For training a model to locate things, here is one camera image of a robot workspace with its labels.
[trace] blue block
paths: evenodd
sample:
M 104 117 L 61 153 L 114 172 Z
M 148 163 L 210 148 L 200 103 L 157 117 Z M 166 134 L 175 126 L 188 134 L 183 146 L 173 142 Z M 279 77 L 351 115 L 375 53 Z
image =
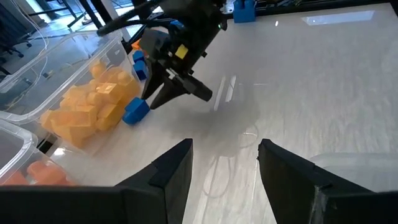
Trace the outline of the blue block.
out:
M 132 55 L 132 60 L 134 61 L 134 63 L 137 63 L 138 61 L 145 61 L 145 55 L 143 51 L 141 50 L 135 51 L 134 54 Z
M 172 21 L 170 24 L 173 24 L 180 29 L 184 28 L 184 25 L 180 21 Z
M 145 62 L 138 61 L 132 66 L 132 68 L 134 69 L 134 71 L 136 71 L 140 81 L 143 81 L 148 77 L 148 68 Z
M 145 100 L 135 97 L 126 107 L 126 112 L 123 115 L 123 121 L 126 124 L 136 124 L 141 121 L 145 115 L 150 111 L 149 106 Z
M 254 22 L 256 20 L 256 6 L 254 0 L 245 0 L 244 5 L 240 0 L 234 2 L 234 22 Z

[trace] plastic bin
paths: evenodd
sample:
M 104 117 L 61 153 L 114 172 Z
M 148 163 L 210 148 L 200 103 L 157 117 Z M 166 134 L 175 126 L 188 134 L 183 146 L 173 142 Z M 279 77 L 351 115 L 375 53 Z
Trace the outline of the plastic bin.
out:
M 64 37 L 0 83 L 0 119 L 39 123 L 72 146 L 95 152 L 125 105 L 141 94 L 120 40 L 120 32 Z
M 326 153 L 311 162 L 374 192 L 398 190 L 398 154 Z
M 35 146 L 31 132 L 0 120 L 0 185 L 75 185 Z

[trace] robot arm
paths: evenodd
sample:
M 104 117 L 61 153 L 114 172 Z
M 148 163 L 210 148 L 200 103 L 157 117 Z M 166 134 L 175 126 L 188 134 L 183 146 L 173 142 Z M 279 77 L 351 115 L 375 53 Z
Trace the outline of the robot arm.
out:
M 140 47 L 148 54 L 146 58 L 149 77 L 142 99 L 148 99 L 162 84 L 150 108 L 156 109 L 183 94 L 193 94 L 209 101 L 213 92 L 192 76 L 192 67 L 200 57 L 206 57 L 206 48 L 220 29 L 226 30 L 226 19 L 220 12 L 225 0 L 154 0 L 149 1 L 116 18 L 98 30 L 105 35 L 116 29 L 137 23 L 148 27 L 164 26 L 168 34 L 146 29 Z M 178 20 L 165 24 L 158 21 L 127 21 L 144 7 L 159 5 L 164 13 Z

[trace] chair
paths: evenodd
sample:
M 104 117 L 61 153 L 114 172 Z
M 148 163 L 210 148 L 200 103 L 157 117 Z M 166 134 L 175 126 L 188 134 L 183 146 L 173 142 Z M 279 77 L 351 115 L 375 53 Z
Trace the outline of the chair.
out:
M 18 51 L 15 47 L 13 47 L 16 44 L 20 43 L 26 43 L 26 46 L 31 47 L 32 44 L 29 43 L 26 40 L 16 40 L 16 41 L 10 41 L 12 39 L 16 39 L 13 37 L 8 30 L 5 28 L 4 24 L 0 20 L 0 51 L 6 51 L 9 54 L 13 54 L 13 52 L 18 53 L 18 57 L 22 58 L 24 54 L 22 54 L 20 51 Z M 3 57 L 0 57 L 0 62 L 1 63 L 6 63 L 6 59 Z M 8 72 L 4 67 L 0 66 L 0 72 L 3 72 L 5 75 L 10 75 L 11 73 Z M 0 82 L 4 79 L 4 75 L 0 77 Z
M 29 43 L 27 40 L 21 40 L 21 41 L 13 41 L 11 42 L 10 39 L 12 37 L 9 36 L 7 29 L 5 29 L 3 23 L 0 21 L 0 33 L 2 34 L 0 36 L 0 48 L 2 51 L 6 51 L 9 54 L 12 55 L 13 52 L 18 53 L 18 57 L 22 58 L 24 57 L 24 54 L 22 54 L 20 51 L 18 51 L 14 45 L 20 44 L 20 43 L 26 43 L 26 46 L 31 47 L 32 44 Z

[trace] black cable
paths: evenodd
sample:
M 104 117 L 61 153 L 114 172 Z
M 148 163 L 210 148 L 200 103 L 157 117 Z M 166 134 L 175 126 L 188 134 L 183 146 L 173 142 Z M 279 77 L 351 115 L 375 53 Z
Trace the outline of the black cable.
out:
M 140 10 L 143 10 L 145 8 L 148 7 L 154 7 L 159 5 L 162 1 L 164 0 L 152 0 L 152 1 L 147 1 L 137 7 L 135 7 L 134 9 L 126 12 L 125 14 L 115 18 L 114 20 L 112 20 L 111 22 L 107 23 L 105 26 L 101 27 L 98 29 L 97 34 L 99 36 L 104 36 L 110 32 L 113 32 L 115 30 L 121 29 L 123 27 L 126 27 L 127 22 L 129 22 L 128 20 L 130 18 L 133 18 L 134 16 L 136 16 L 137 12 L 139 12 Z
M 119 5 L 116 1 L 111 0 L 115 5 L 119 6 L 120 8 L 124 8 L 123 6 Z

